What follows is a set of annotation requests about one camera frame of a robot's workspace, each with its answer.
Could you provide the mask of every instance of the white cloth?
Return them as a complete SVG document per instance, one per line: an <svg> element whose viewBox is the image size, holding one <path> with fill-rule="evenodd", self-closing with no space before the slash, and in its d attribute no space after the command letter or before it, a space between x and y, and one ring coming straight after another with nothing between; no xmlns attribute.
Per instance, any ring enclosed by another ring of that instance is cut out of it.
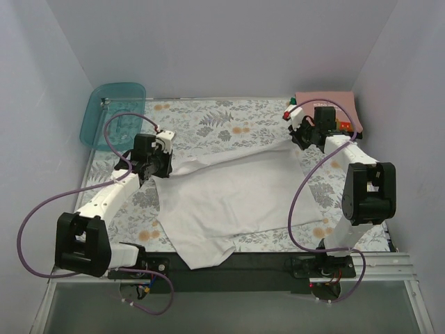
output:
<svg viewBox="0 0 445 334"><path fill-rule="evenodd" d="M235 251L236 234L287 226L304 179L290 141L177 161L168 179L155 177L158 220L191 269L218 266ZM306 186L293 224L323 217Z"/></svg>

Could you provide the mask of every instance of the white wall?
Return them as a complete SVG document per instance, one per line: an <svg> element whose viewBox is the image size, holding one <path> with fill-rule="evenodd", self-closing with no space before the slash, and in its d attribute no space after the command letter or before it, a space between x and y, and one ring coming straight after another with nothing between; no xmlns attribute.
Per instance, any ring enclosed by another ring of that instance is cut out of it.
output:
<svg viewBox="0 0 445 334"><path fill-rule="evenodd" d="M397 1L47 2L93 86L266 97L351 89Z"/></svg>
<svg viewBox="0 0 445 334"><path fill-rule="evenodd" d="M399 0L355 82L365 147L397 169L389 221L410 252L436 333L445 333L445 4Z"/></svg>
<svg viewBox="0 0 445 334"><path fill-rule="evenodd" d="M28 333L47 284L22 268L15 237L32 207L79 185L92 86L45 0L0 0L0 41L0 333ZM74 200L43 209L25 229L36 269L54 265L57 218Z"/></svg>

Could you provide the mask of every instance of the floral tablecloth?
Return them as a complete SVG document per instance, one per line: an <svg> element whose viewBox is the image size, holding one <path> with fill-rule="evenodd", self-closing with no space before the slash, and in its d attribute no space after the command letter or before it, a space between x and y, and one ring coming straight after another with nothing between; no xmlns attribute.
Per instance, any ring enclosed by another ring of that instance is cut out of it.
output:
<svg viewBox="0 0 445 334"><path fill-rule="evenodd" d="M177 133L173 156L175 159L267 145L290 138L288 124L282 119L287 102L288 100L154 100L146 103L145 115L161 128ZM142 132L152 133L152 126L144 122ZM323 153L314 147L302 152L296 146L295 154L305 174L323 157ZM93 152L84 186L108 180L116 162L117 159L111 152ZM294 236L302 245L315 248L324 236L332 232L341 217L340 199L344 179L345 174L336 161L327 162L310 179L309 186L320 206L323 220L293 228ZM95 192L81 194L78 202L85 204ZM111 241L141 244L148 251L175 251L156 220L158 212L156 187L150 180L116 214L108 229ZM237 235L233 240L237 251L297 251L285 228ZM366 233L357 248L363 251L389 251L383 227L375 226Z"/></svg>

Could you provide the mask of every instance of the teal plastic bin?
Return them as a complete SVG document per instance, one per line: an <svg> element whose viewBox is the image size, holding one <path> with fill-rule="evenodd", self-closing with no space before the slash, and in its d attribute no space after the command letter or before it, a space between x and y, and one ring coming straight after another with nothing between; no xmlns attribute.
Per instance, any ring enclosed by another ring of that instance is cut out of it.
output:
<svg viewBox="0 0 445 334"><path fill-rule="evenodd" d="M81 142L89 148L111 151L104 138L106 121L118 113L143 115L145 96L145 88L134 82L108 83L96 88L83 117ZM108 137L118 151L133 148L134 137L140 133L142 121L136 116L122 116L110 123Z"/></svg>

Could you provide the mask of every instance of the teal tray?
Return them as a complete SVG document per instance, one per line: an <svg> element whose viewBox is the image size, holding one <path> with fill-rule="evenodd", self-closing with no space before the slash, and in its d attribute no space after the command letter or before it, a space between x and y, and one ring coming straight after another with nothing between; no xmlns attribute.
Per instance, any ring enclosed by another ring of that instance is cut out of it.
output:
<svg viewBox="0 0 445 334"><path fill-rule="evenodd" d="M81 142L95 150L111 151L104 138L106 121L118 113L143 115L145 96L145 88L133 82L108 83L96 88L83 117ZM122 116L110 123L108 137L118 151L133 148L134 137L140 133L142 121L142 118L136 116Z"/></svg>

